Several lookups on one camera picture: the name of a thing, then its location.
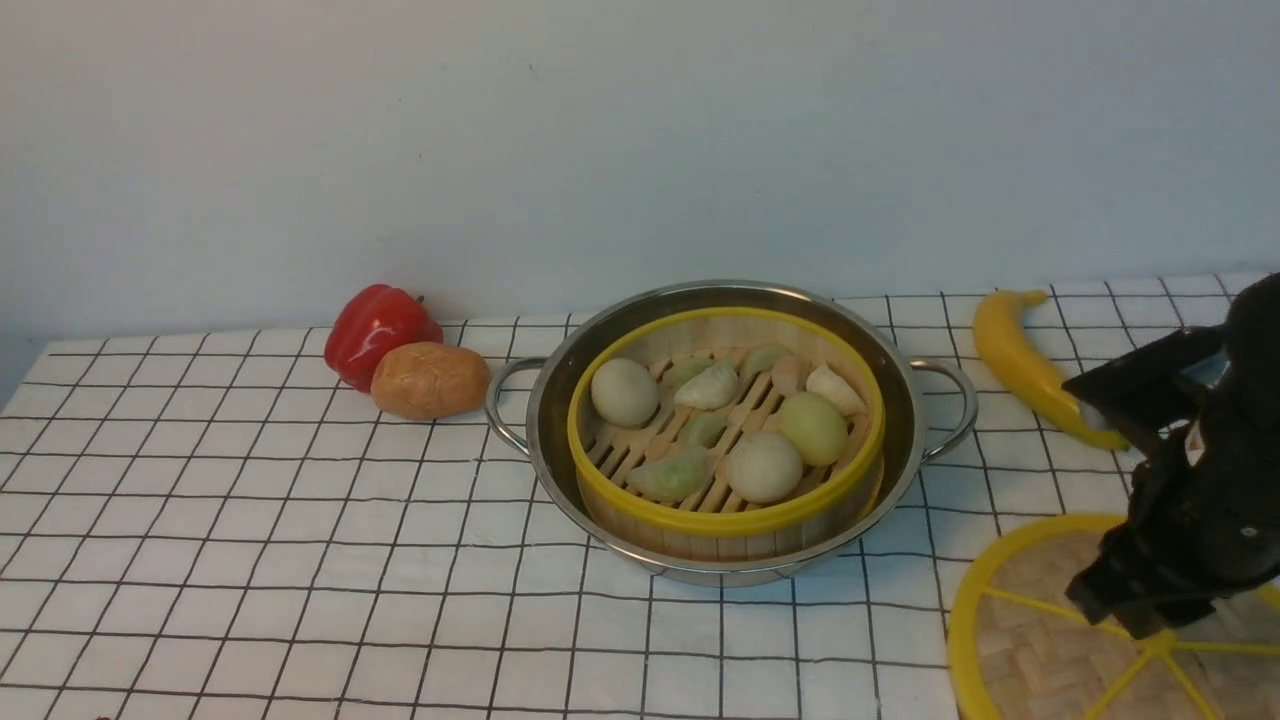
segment toy banana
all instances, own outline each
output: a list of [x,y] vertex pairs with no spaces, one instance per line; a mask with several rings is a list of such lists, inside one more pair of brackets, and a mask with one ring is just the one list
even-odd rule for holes
[[1042,290],[1000,290],[984,297],[973,316],[978,356],[1009,392],[1062,432],[1094,447],[1128,450],[1123,434],[1085,423],[1079,401],[1062,389],[1066,378],[1023,333],[1023,311],[1046,300]]

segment grid tablecloth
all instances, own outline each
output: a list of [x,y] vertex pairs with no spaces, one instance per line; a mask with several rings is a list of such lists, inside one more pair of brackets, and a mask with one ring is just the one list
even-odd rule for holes
[[[1027,324],[1075,374],[1220,322],[1260,277],[1059,286]],[[979,300],[841,301],[960,364],[977,432],[838,557],[723,591],[589,541],[480,414],[379,414],[324,365],[326,329],[50,343],[0,416],[0,716],[955,717],[945,637],[969,562],[1036,518],[1121,511],[1139,459],[1002,392],[974,350]],[[586,316],[448,333],[499,364]],[[940,434],[959,396],[920,379]]]

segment white wall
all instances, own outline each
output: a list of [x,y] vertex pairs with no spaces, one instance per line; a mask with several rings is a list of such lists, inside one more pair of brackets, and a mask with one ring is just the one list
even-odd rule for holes
[[1277,68],[1276,0],[0,0],[0,329],[1275,264]]

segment bamboo steamer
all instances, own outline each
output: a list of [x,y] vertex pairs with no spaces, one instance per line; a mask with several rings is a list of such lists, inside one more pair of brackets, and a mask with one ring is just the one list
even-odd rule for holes
[[[742,438],[777,428],[782,395],[769,373],[741,377],[751,348],[780,343],[810,365],[826,363],[867,404],[850,419],[849,443],[833,465],[805,468],[800,486],[768,506],[733,493],[722,460]],[[701,413],[675,406],[664,389],[660,407],[644,427],[621,429],[604,423],[590,400],[595,372],[613,357],[628,357],[660,378],[689,357],[728,360],[740,374],[735,401],[714,410],[728,424],[709,450],[713,479],[680,503],[655,502],[627,483],[636,466],[677,450],[685,423]],[[884,402],[867,361],[835,333],[808,320],[758,307],[703,307],[645,324],[605,348],[582,373],[568,406],[570,452],[579,489],[600,527],[640,547],[690,559],[740,561],[796,552],[829,539],[874,506],[884,464]]]

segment woven bamboo lid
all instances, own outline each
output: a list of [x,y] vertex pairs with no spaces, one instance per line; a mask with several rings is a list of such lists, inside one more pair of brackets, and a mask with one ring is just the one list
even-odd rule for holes
[[1112,620],[1085,623],[1064,591],[1121,520],[1042,520],[1005,536],[970,566],[948,638],[964,716],[1280,719],[1275,588],[1219,602],[1215,615],[1140,642]]

